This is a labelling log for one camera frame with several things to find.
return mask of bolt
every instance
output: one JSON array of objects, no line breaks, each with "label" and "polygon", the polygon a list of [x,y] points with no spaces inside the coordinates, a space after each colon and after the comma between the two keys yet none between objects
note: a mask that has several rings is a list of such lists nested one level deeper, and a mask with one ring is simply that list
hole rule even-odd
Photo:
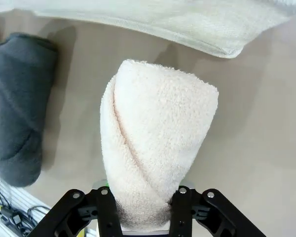
[{"label": "bolt", "polygon": [[186,193],[186,189],[185,188],[180,188],[179,191],[180,191],[181,194],[185,194]]},{"label": "bolt", "polygon": [[207,193],[207,197],[213,198],[213,197],[215,197],[215,194],[213,192],[209,192],[209,193]]},{"label": "bolt", "polygon": [[103,190],[101,191],[101,194],[102,194],[102,195],[106,195],[106,194],[108,194],[108,190],[103,189]]},{"label": "bolt", "polygon": [[74,193],[73,198],[77,199],[78,197],[80,197],[80,193]]}]

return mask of robotic arm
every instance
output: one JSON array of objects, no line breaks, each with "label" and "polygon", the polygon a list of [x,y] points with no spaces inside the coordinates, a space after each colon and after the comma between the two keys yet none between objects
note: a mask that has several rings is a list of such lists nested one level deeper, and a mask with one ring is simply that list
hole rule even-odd
[{"label": "robotic arm", "polygon": [[[202,194],[179,186],[172,197],[169,237],[191,237],[192,219],[213,237],[266,237],[222,193],[209,189]],[[100,237],[123,237],[115,198],[109,187],[84,194],[68,191],[39,222],[29,237],[75,237],[97,219]]]}]

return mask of white fabric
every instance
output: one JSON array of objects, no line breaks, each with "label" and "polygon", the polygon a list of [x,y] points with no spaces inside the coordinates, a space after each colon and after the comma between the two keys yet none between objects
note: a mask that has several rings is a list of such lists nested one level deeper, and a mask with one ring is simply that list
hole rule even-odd
[{"label": "white fabric", "polygon": [[296,0],[0,0],[0,11],[120,26],[223,58],[236,57],[262,31],[289,20],[293,6]]},{"label": "white fabric", "polygon": [[124,61],[101,101],[104,166],[121,224],[158,230],[218,105],[217,89],[193,74]]}]

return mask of beige table surface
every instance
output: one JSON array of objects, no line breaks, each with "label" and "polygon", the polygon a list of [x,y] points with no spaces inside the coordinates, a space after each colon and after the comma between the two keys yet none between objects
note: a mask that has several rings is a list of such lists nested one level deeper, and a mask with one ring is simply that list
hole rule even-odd
[{"label": "beige table surface", "polygon": [[[231,60],[112,26],[1,14],[0,40],[14,31],[48,37],[60,48],[44,166],[27,188],[31,194],[54,205],[67,190],[89,192],[105,178],[100,101],[121,62],[133,58],[195,73],[218,88],[219,108],[187,178],[199,192],[219,189],[266,236],[296,237],[296,18]],[[210,236],[193,229],[194,237]]]}]

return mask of dark gray rolled towel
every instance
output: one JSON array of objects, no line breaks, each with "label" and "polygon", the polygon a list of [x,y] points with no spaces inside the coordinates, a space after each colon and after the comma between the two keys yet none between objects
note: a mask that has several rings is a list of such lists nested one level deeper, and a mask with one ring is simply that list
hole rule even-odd
[{"label": "dark gray rolled towel", "polygon": [[0,43],[0,177],[15,187],[31,185],[41,171],[57,55],[49,40],[23,33]]}]

